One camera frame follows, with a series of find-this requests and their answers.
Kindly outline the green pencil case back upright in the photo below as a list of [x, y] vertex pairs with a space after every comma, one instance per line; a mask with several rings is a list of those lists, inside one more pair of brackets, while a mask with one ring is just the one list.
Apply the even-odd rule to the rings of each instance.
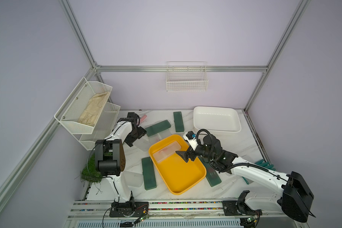
[[175, 131], [177, 133], [184, 132], [184, 123], [183, 123], [182, 113], [180, 111], [174, 112], [173, 117], [174, 117]]

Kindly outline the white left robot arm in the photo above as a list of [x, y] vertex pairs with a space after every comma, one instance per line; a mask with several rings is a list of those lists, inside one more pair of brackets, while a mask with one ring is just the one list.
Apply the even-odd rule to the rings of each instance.
[[139, 126], [140, 117], [129, 112], [126, 118], [120, 118], [112, 133], [103, 140], [98, 140], [94, 147], [95, 169], [102, 178], [108, 180], [115, 191], [115, 199], [106, 214], [111, 218], [142, 217], [148, 214], [148, 202], [136, 202], [122, 172], [126, 158], [123, 144], [133, 146], [146, 131]]

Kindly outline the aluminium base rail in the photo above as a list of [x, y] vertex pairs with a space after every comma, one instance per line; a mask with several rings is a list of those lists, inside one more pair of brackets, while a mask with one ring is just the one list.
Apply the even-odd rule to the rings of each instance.
[[112, 202], [75, 201], [66, 228], [307, 228], [281, 212], [233, 215], [220, 199], [142, 200], [134, 212], [119, 212]]

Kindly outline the green artificial grass mat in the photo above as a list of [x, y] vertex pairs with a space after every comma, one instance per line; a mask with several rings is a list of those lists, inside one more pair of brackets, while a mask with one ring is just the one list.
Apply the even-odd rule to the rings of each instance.
[[102, 175], [95, 167], [95, 155], [91, 155], [87, 160], [87, 163], [81, 171], [80, 178], [82, 181], [88, 181], [89, 183], [100, 183]]

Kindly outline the green pencil case front right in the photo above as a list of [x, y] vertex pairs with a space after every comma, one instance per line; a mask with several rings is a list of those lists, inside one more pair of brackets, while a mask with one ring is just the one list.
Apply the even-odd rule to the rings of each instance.
[[217, 185], [222, 183], [222, 180], [220, 179], [218, 173], [212, 168], [212, 166], [209, 164], [206, 158], [199, 158], [199, 160], [202, 162], [204, 167], [206, 168], [207, 174], [206, 179], [209, 183], [209, 185], [213, 188]]

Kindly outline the purple pink garden trowel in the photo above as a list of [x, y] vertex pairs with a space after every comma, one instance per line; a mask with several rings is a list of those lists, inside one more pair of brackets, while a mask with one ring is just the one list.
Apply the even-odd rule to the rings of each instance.
[[140, 118], [140, 121], [139, 123], [141, 124], [142, 122], [144, 122], [147, 118], [147, 115], [143, 115], [141, 118]]

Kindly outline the green pencil case back angled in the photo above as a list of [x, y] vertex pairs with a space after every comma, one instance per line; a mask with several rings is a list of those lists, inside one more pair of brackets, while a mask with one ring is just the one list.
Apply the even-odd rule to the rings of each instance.
[[163, 120], [159, 123], [155, 123], [153, 125], [146, 127], [145, 130], [146, 130], [147, 136], [151, 137], [169, 128], [171, 128], [170, 122], [168, 120]]

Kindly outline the clear pencil case under green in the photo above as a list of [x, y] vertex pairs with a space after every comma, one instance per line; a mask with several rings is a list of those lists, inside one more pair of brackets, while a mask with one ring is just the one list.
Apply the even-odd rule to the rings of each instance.
[[148, 141], [150, 142], [151, 145], [153, 145], [153, 144], [155, 144], [155, 143], [157, 143], [157, 142], [159, 142], [159, 141], [161, 141], [161, 140], [163, 140], [163, 139], [165, 139], [171, 135], [172, 135], [172, 133], [170, 132], [169, 129], [167, 129], [165, 131], [162, 131], [160, 133], [157, 133], [153, 136], [148, 137]]

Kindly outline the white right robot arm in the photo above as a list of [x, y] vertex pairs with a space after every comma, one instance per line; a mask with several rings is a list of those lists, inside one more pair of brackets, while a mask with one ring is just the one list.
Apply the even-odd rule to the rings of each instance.
[[273, 196], [261, 198], [252, 196], [249, 191], [243, 191], [236, 202], [240, 214], [259, 210], [281, 211], [301, 223], [306, 223], [309, 216], [313, 216], [310, 209], [314, 194], [301, 174], [281, 173], [249, 162], [237, 154], [224, 150], [220, 140], [209, 131], [203, 132], [206, 135], [202, 140], [199, 139], [200, 133], [189, 131], [183, 135], [189, 148], [186, 151], [177, 151], [177, 154], [185, 162], [201, 158], [219, 173], [247, 178], [273, 192]]

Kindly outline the white mesh two-tier shelf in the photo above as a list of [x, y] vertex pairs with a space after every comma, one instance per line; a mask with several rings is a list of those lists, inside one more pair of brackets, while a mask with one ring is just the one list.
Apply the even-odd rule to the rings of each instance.
[[88, 151], [114, 129], [120, 106], [110, 102], [112, 87], [82, 78], [54, 118]]

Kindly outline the yellow plastic tray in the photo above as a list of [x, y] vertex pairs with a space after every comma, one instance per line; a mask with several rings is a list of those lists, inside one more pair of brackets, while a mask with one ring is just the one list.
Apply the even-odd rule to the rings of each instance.
[[157, 162], [155, 153], [174, 142], [180, 145], [181, 151], [186, 151], [189, 148], [180, 135], [171, 135], [153, 144], [148, 153], [170, 193], [181, 195], [203, 180], [207, 170], [198, 158], [185, 162], [177, 154]]

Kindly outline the green pencil case front left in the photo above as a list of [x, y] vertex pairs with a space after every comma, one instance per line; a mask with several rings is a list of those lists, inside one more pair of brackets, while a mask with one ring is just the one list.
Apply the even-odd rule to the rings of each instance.
[[142, 175], [144, 188], [146, 191], [155, 189], [157, 187], [156, 177], [154, 172], [154, 164], [150, 157], [143, 158], [142, 160]]

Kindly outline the clear pencil case pink pen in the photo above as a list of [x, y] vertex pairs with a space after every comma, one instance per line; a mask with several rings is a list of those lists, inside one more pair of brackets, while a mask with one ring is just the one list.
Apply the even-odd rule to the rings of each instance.
[[170, 143], [169, 145], [165, 146], [164, 148], [162, 148], [161, 150], [155, 152], [153, 154], [153, 157], [157, 163], [161, 163], [168, 157], [175, 154], [175, 152], [179, 151], [180, 149], [181, 149], [181, 145], [177, 141], [174, 141]]

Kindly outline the white plastic storage box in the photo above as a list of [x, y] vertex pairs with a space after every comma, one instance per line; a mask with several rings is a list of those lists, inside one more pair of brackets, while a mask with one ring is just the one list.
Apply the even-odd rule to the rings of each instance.
[[238, 112], [224, 107], [195, 107], [193, 125], [196, 130], [206, 129], [212, 134], [239, 133], [242, 130]]

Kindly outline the beige cloth in shelf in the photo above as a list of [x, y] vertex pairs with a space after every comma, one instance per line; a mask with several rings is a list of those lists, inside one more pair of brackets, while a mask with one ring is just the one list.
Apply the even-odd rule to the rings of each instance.
[[97, 93], [92, 96], [78, 119], [78, 123], [94, 127], [110, 96], [110, 92]]

